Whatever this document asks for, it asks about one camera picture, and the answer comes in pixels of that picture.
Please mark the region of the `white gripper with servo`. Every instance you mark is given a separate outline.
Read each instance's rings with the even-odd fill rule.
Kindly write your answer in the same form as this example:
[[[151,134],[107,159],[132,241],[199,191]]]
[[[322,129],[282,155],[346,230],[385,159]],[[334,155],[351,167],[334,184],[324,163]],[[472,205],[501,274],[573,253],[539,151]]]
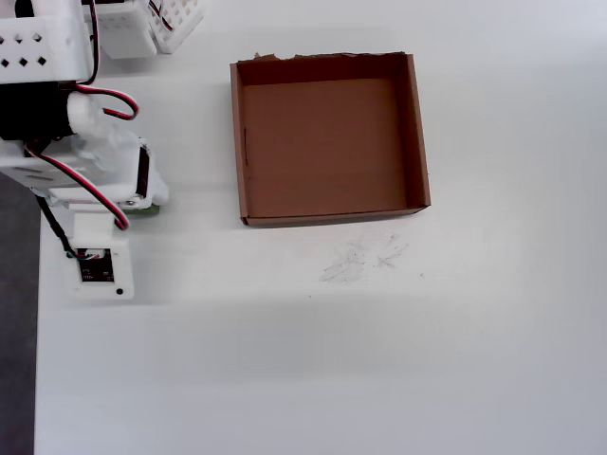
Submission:
[[[142,199],[142,194],[137,191],[142,147],[142,140],[135,135],[118,135],[108,140],[70,136],[51,142],[43,155],[86,177],[106,198],[125,208],[134,208]],[[1,173],[53,202],[96,201],[72,178],[43,159],[28,154],[21,141],[1,142]],[[168,201],[167,185],[158,171],[150,171],[144,207],[160,207]]]

